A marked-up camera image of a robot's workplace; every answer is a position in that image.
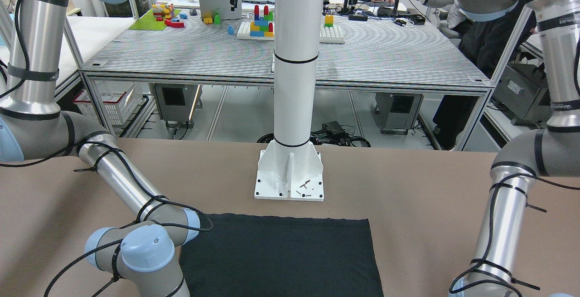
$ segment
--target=metal workbench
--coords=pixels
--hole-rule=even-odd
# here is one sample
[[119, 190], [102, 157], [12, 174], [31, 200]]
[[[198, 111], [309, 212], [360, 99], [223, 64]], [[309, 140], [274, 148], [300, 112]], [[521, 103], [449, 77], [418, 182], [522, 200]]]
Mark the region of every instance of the metal workbench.
[[[273, 41], [228, 35], [227, 26], [237, 30], [241, 20], [205, 25], [194, 16], [185, 22], [185, 29], [125, 30], [81, 65], [86, 85], [92, 91], [97, 80], [273, 86]], [[317, 88], [478, 96], [458, 142], [458, 150], [463, 149], [493, 85], [437, 28], [339, 16], [335, 24], [345, 31], [347, 42], [321, 44]], [[107, 119], [102, 122], [110, 127]]]

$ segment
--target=black pants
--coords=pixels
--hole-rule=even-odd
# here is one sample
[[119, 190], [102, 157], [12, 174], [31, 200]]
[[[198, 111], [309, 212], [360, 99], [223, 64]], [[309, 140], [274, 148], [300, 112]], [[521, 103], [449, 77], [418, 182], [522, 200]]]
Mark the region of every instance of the black pants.
[[[499, 19], [490, 22], [475, 22], [463, 36], [459, 50], [487, 78], [491, 78], [493, 75], [523, 7], [523, 4], [519, 3], [514, 10]], [[535, 27], [535, 24], [535, 15], [532, 13], [516, 47], [530, 37], [530, 31]], [[438, 130], [435, 131], [437, 132], [435, 138], [441, 148], [451, 150], [455, 146], [455, 140], [464, 130], [476, 103], [477, 97], [458, 95], [443, 97], [441, 105], [433, 117], [433, 122], [438, 127]]]

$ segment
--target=cable tie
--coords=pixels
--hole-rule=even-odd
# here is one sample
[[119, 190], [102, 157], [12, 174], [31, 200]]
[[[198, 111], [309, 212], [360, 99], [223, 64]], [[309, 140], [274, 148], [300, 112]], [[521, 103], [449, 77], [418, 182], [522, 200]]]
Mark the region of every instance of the cable tie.
[[526, 203], [526, 208], [530, 208], [530, 209], [533, 209], [533, 210], [536, 210], [536, 211], [543, 212], [543, 213], [547, 214], [547, 210], [546, 209], [540, 208], [538, 206], [534, 206], [534, 205], [529, 204], [529, 203]]
[[540, 287], [538, 287], [536, 285], [528, 284], [527, 282], [520, 281], [520, 280], [518, 280], [516, 278], [512, 278], [512, 284], [522, 285], [524, 287], [532, 288], [534, 290], [540, 290]]

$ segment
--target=white table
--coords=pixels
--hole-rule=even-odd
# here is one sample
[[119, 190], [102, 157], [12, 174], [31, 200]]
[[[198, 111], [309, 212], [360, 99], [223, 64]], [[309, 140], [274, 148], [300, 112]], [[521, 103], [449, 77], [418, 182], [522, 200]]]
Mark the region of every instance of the white table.
[[[167, 2], [168, 4], [173, 4], [175, 8], [199, 8], [199, 0], [194, 0], [189, 2], [187, 0], [171, 0]], [[250, 4], [248, 2], [242, 2], [242, 10], [254, 10], [256, 4]], [[262, 9], [264, 6], [268, 6], [271, 10], [274, 9], [273, 4], [259, 4]]]
[[[71, 25], [81, 55], [86, 60], [93, 57], [95, 53], [99, 52], [99, 50], [131, 26], [135, 20], [133, 18], [69, 16], [68, 22]], [[0, 59], [4, 63], [8, 63], [10, 60], [8, 47], [0, 47]], [[60, 48], [58, 69], [60, 73], [56, 81], [57, 88], [68, 87], [71, 83], [77, 82], [77, 64], [64, 37]]]

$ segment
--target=green baseplate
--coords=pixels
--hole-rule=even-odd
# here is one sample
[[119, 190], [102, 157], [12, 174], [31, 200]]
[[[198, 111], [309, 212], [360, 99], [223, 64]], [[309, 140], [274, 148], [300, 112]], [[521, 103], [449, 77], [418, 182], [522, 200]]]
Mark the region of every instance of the green baseplate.
[[[179, 17], [181, 10], [174, 9], [174, 14]], [[167, 27], [165, 21], [158, 22], [153, 17], [153, 10], [149, 10], [145, 15], [141, 16], [135, 24], [131, 25], [129, 29], [134, 30], [164, 30]]]

